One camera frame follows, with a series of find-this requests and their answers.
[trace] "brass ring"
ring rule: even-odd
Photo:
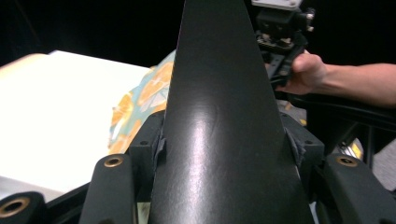
[[[105,167],[116,167],[123,162],[123,158],[119,156],[113,156],[105,161]]]
[[[30,199],[28,197],[16,198],[0,207],[0,218],[12,217],[29,205]]]
[[[349,166],[349,167],[358,166],[358,163],[354,159],[351,159],[349,157],[339,156],[339,157],[337,157],[336,160],[338,163],[345,165],[345,166]]]

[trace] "black panel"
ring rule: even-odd
[[[323,173],[344,223],[396,222],[396,202],[362,161],[332,154]]]
[[[149,223],[310,223],[242,1],[188,0]]]
[[[78,223],[137,224],[131,158],[113,154],[99,160]]]

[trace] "black background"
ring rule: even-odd
[[[255,28],[260,8],[245,2]],[[152,66],[177,47],[183,4],[183,0],[2,0],[0,65],[29,53],[59,49]],[[308,50],[325,63],[396,63],[396,1],[304,0],[301,9],[307,7],[317,11],[315,31],[306,34]]]

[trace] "finger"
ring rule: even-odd
[[[288,92],[288,91],[289,91],[289,88],[290,88],[290,85],[291,85],[291,82],[292,82],[292,77],[291,77],[290,80],[288,80],[288,82],[286,83],[285,86],[276,86],[275,91],[284,91],[284,92]]]
[[[294,59],[291,68],[294,73],[309,71],[321,64],[321,59],[315,54],[300,54]]]

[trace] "patterned cloth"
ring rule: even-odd
[[[148,116],[166,108],[175,54],[172,51],[151,67],[139,86],[127,92],[113,108],[109,154],[124,153]]]

